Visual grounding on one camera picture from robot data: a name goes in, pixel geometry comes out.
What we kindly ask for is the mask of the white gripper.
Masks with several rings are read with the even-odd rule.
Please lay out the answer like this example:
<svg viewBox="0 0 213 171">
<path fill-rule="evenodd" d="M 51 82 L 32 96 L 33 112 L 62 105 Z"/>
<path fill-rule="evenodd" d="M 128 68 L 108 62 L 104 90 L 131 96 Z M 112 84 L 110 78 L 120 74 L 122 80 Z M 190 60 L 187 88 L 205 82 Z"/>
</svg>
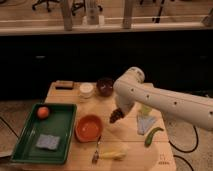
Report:
<svg viewBox="0 0 213 171">
<path fill-rule="evenodd" d="M 116 98 L 116 106 L 125 114 L 127 115 L 131 109 L 134 107 L 134 102 L 128 100 L 126 98 L 117 97 Z"/>
</svg>

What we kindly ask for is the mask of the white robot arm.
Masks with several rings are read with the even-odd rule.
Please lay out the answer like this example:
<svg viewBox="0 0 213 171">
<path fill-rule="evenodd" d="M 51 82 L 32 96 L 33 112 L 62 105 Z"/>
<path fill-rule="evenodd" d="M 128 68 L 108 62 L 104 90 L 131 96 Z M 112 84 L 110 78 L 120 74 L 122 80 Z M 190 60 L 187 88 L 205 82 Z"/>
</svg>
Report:
<svg viewBox="0 0 213 171">
<path fill-rule="evenodd" d="M 116 106 L 125 115 L 135 102 L 139 102 L 213 131 L 213 98 L 151 87 L 144 80 L 145 75 L 140 68 L 130 67 L 114 82 Z"/>
</svg>

